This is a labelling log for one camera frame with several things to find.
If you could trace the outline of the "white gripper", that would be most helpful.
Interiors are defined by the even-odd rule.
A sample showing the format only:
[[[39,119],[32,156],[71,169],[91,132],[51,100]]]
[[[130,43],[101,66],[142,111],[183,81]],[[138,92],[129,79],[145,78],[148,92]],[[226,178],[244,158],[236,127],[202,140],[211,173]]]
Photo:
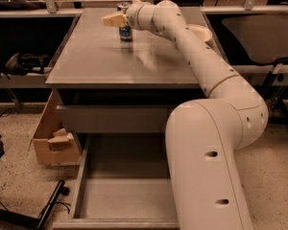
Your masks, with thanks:
[[[155,28],[153,23],[153,13],[155,6],[142,1],[134,1],[126,11],[115,12],[102,18],[105,26],[126,27],[129,25],[135,30],[152,30]]]

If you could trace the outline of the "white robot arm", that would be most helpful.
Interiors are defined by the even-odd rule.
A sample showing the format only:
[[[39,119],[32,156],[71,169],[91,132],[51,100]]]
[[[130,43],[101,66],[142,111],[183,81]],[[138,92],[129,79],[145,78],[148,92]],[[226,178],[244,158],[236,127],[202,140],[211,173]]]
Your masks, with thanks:
[[[103,22],[173,41],[204,92],[203,98],[178,105],[166,124],[180,230],[253,230],[234,153],[264,132],[269,116],[265,101],[189,28],[171,1],[135,1],[104,16]]]

